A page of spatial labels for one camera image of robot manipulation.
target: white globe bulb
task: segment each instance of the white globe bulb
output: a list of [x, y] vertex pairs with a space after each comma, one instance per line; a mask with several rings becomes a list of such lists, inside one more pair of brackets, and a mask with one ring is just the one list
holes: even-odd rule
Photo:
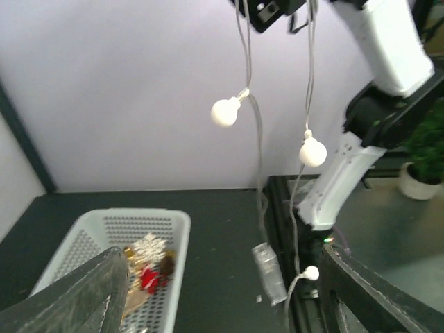
[[314, 137], [308, 137], [300, 149], [299, 158], [309, 167], [319, 167], [327, 158], [327, 149]]
[[316, 281], [319, 278], [319, 270], [316, 266], [308, 266], [302, 275], [308, 280]]
[[241, 107], [241, 101], [237, 97], [221, 99], [211, 108], [211, 118], [222, 127], [229, 127], [236, 122], [237, 110]]

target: white backdrop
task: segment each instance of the white backdrop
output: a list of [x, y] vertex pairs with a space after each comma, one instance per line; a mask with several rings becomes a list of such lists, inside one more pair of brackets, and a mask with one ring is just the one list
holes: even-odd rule
[[[302, 23], [305, 7], [299, 13]], [[281, 19], [253, 35], [268, 175], [298, 172], [304, 131], [307, 32], [286, 29]], [[232, 128], [210, 120], [212, 104], [245, 84], [228, 0], [2, 1], [0, 77], [63, 191], [253, 184], [249, 105]], [[315, 80], [311, 127], [331, 158], [345, 107], [371, 74], [326, 1]]]
[[0, 241], [29, 203], [44, 190], [0, 116]]

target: snowflake ornament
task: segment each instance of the snowflake ornament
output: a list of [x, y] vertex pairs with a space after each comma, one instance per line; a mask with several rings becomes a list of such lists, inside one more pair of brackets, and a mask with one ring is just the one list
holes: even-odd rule
[[133, 243], [133, 250], [138, 259], [146, 262], [147, 267], [153, 268], [165, 257], [166, 241], [149, 233], [144, 238]]

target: dark table surface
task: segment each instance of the dark table surface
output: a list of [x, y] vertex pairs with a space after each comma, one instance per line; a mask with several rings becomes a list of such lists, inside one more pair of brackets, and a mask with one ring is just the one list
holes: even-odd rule
[[[251, 191], [52, 194], [36, 198], [0, 243], [0, 311], [28, 297], [75, 220], [95, 209], [182, 210], [191, 234], [174, 332], [284, 332], [251, 249], [261, 243]], [[262, 302], [256, 297], [262, 295]]]

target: white plastic basket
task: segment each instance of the white plastic basket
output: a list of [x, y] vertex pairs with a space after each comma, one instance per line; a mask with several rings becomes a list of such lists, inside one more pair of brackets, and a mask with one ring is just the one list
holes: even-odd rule
[[121, 329], [148, 328], [150, 333], [172, 333], [182, 285], [191, 219], [175, 210], [112, 208], [92, 210], [72, 226], [51, 259], [31, 295], [84, 264], [110, 246], [124, 247], [152, 232], [166, 239], [166, 248], [176, 252], [172, 281], [160, 287], [143, 307], [129, 315]]

